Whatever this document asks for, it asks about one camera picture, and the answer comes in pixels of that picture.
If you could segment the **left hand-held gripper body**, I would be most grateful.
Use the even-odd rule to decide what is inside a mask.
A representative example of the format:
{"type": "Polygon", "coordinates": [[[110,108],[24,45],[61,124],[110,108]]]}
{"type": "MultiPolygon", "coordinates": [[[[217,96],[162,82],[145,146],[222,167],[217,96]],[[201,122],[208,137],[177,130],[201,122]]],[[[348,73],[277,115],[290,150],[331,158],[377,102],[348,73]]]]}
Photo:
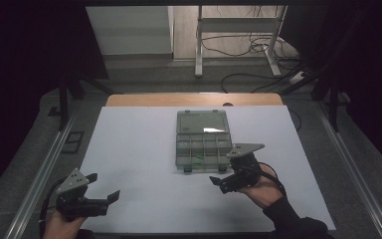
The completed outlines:
{"type": "Polygon", "coordinates": [[[56,209],[68,221],[106,215],[109,207],[107,199],[85,197],[89,185],[86,175],[75,168],[57,189],[56,209]]]}

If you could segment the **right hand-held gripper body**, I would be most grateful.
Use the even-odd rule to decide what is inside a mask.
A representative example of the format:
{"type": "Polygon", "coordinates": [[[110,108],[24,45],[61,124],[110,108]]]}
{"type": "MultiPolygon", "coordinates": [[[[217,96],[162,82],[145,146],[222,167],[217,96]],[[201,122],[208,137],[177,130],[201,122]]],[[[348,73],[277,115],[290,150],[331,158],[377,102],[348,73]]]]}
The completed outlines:
{"type": "Polygon", "coordinates": [[[264,148],[262,143],[234,143],[227,157],[234,171],[219,181],[223,193],[237,191],[246,186],[255,185],[260,178],[259,163],[254,152],[264,148]]]}

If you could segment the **grey clear compartment organizer box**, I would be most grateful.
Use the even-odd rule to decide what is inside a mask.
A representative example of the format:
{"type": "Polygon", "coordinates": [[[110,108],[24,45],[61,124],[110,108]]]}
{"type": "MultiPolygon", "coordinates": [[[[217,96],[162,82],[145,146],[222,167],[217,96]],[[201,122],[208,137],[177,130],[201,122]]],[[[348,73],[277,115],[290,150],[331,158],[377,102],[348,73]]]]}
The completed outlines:
{"type": "Polygon", "coordinates": [[[228,170],[227,153],[232,149],[229,123],[225,111],[180,111],[176,122],[176,160],[178,170],[228,170]],[[201,153],[204,163],[192,163],[192,156],[201,153]]]}

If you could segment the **person's right hand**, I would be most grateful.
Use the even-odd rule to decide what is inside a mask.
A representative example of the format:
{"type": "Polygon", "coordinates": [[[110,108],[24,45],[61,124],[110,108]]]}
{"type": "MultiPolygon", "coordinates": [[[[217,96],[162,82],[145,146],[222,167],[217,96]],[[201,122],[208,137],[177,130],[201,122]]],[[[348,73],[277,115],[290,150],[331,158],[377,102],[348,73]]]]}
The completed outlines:
{"type": "Polygon", "coordinates": [[[263,209],[284,197],[279,187],[265,176],[261,176],[255,185],[239,189],[239,192],[248,196],[256,205],[263,209]]]}

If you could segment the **person's left hand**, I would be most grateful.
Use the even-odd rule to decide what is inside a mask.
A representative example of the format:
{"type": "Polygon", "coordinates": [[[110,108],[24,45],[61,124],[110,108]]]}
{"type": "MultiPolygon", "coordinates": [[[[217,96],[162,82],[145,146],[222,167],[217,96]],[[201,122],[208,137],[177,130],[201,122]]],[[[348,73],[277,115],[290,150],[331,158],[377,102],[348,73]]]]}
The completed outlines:
{"type": "Polygon", "coordinates": [[[48,218],[43,239],[76,239],[85,221],[85,217],[67,221],[59,211],[55,210],[48,218]]]}

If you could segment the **white board mat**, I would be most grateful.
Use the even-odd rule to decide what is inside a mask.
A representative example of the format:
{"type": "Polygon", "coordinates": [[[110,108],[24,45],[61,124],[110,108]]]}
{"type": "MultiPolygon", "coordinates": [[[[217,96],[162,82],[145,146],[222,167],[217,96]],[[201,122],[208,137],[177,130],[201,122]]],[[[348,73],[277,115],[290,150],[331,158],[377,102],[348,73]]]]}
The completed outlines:
{"type": "MultiPolygon", "coordinates": [[[[227,107],[234,142],[262,145],[257,160],[269,164],[286,188],[297,214],[324,222],[329,215],[287,107],[227,107]]],[[[96,182],[89,198],[118,191],[103,217],[84,226],[97,233],[269,232],[274,225],[261,208],[241,193],[224,194],[207,173],[177,170],[174,107],[104,107],[85,159],[84,174],[96,182]]]]}

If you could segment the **black metal stand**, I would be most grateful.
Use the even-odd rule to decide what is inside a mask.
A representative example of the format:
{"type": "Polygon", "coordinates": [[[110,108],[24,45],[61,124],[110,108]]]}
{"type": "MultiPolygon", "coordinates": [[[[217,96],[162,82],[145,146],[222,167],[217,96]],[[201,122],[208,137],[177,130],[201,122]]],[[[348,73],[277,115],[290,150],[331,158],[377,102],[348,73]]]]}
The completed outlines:
{"type": "Polygon", "coordinates": [[[59,78],[59,105],[60,110],[57,111],[55,108],[51,108],[49,114],[51,116],[59,116],[60,117],[60,126],[59,130],[63,130],[69,120],[69,100],[68,94],[71,94],[75,100],[82,100],[86,92],[82,86],[82,82],[86,82],[87,84],[95,87],[96,89],[102,91],[108,96],[112,95],[121,95],[121,92],[117,92],[104,84],[100,83],[98,79],[94,79],[84,73],[73,72],[63,74],[59,78]]]}
{"type": "Polygon", "coordinates": [[[341,102],[338,99],[339,80],[331,66],[322,67],[318,71],[308,74],[290,87],[280,90],[279,95],[286,96],[314,80],[317,80],[317,83],[310,93],[311,98],[315,101],[322,101],[326,94],[329,94],[328,121],[332,128],[338,131],[337,110],[341,106],[341,102]]]}

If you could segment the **wooden table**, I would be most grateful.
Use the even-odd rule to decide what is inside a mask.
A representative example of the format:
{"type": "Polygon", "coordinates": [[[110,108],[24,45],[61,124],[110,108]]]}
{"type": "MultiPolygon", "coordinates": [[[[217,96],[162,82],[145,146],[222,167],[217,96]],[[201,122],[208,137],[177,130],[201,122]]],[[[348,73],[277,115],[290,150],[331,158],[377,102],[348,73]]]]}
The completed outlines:
{"type": "Polygon", "coordinates": [[[107,107],[282,106],[278,94],[130,94],[111,95],[107,107]]]}

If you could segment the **white power strip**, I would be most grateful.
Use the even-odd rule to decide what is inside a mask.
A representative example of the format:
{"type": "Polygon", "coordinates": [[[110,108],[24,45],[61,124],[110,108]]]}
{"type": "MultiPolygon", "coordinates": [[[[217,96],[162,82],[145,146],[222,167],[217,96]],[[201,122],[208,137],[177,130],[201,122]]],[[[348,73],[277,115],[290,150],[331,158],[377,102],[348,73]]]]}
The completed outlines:
{"type": "Polygon", "coordinates": [[[304,72],[303,71],[300,71],[299,73],[297,73],[295,76],[293,76],[289,82],[293,85],[299,81],[301,81],[302,79],[304,78],[304,72]]]}

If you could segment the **white cabinet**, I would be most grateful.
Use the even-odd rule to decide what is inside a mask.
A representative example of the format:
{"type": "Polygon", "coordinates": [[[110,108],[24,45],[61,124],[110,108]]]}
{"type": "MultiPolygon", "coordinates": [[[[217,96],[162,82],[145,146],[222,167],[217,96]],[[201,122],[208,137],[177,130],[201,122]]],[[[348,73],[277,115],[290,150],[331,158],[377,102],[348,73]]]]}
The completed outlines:
{"type": "Polygon", "coordinates": [[[173,15],[169,6],[87,7],[103,55],[173,52],[173,15]]]}

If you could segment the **black floor frame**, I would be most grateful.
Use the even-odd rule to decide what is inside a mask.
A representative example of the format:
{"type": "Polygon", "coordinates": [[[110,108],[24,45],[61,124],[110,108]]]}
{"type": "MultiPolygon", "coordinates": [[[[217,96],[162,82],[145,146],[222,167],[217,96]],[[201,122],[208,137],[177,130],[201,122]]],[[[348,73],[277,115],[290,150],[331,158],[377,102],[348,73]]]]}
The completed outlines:
{"type": "Polygon", "coordinates": [[[65,140],[62,153],[76,154],[81,147],[84,134],[83,131],[71,131],[65,140]]]}

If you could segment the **aluminium rail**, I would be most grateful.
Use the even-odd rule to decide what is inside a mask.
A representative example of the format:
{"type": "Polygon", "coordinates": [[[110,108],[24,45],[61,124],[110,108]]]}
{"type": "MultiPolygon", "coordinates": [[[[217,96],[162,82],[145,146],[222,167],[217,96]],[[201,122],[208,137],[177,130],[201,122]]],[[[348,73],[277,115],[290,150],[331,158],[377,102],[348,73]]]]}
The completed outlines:
{"type": "Polygon", "coordinates": [[[329,122],[327,110],[321,103],[316,103],[315,105],[322,124],[327,131],[332,144],[336,148],[339,158],[341,159],[343,166],[355,186],[356,191],[369,214],[369,217],[371,218],[377,232],[380,235],[380,238],[382,239],[382,207],[362,176],[340,133],[329,122]]]}
{"type": "Polygon", "coordinates": [[[74,111],[69,117],[67,124],[58,131],[49,152],[41,163],[29,190],[26,193],[18,211],[16,212],[4,239],[21,239],[31,219],[34,209],[40,199],[50,174],[56,164],[59,154],[63,148],[64,141],[76,120],[78,112],[74,111]]]}

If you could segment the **white metal stand frame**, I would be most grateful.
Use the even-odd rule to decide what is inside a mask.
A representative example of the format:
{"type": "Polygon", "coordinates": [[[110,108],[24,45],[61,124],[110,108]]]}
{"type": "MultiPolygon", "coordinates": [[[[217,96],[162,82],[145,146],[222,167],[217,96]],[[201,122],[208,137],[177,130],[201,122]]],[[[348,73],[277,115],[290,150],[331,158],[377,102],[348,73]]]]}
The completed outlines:
{"type": "Polygon", "coordinates": [[[203,7],[198,6],[198,18],[196,29],[196,54],[195,54],[195,76],[203,75],[203,33],[263,33],[271,36],[268,47],[265,49],[265,57],[274,77],[279,77],[281,71],[278,66],[274,49],[278,38],[287,6],[279,8],[278,15],[271,18],[242,17],[242,18],[204,18],[203,7]]]}

